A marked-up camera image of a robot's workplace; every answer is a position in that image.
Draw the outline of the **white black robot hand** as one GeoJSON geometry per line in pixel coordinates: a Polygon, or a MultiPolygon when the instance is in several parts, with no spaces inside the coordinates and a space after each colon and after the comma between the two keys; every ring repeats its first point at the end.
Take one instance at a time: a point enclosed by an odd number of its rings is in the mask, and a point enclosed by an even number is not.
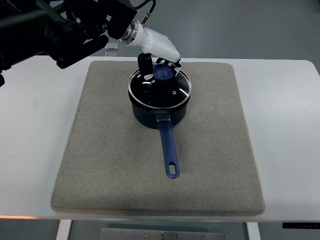
{"type": "Polygon", "coordinates": [[[164,61],[171,67],[174,76],[180,72],[181,55],[169,38],[143,26],[138,20],[134,19],[130,23],[120,41],[127,47],[137,47],[141,50],[137,58],[138,69],[146,81],[154,76],[152,55],[157,57],[159,62],[164,61]]]}

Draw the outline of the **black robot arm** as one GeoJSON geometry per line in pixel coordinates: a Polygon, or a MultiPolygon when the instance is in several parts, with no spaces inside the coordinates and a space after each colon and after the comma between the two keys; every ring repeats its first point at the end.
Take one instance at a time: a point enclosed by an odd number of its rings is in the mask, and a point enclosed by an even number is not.
{"type": "Polygon", "coordinates": [[[147,0],[2,0],[0,70],[33,56],[50,56],[65,69],[120,39],[147,0]]]}

